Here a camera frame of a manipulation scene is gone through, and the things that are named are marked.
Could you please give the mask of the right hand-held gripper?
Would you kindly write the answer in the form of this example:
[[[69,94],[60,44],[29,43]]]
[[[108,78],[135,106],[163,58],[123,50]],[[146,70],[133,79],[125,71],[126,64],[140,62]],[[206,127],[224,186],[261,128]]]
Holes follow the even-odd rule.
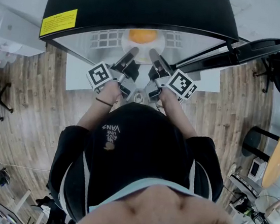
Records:
[[[172,74],[172,69],[167,61],[159,55],[156,49],[150,49],[149,57],[158,73]],[[174,92],[178,99],[188,100],[197,90],[197,85],[181,70],[176,70],[172,76],[164,75],[153,78],[145,87],[145,93],[150,103],[154,104],[160,100],[162,89],[168,88]]]

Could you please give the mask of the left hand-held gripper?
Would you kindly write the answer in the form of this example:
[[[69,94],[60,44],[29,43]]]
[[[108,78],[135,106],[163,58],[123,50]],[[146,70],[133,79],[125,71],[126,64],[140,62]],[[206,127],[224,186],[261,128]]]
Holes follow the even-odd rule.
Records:
[[[115,81],[118,83],[123,99],[129,100],[136,91],[135,82],[139,76],[140,65],[133,61],[138,52],[139,49],[133,47],[112,66],[104,61],[94,65],[86,75],[92,89],[101,92],[107,82]]]

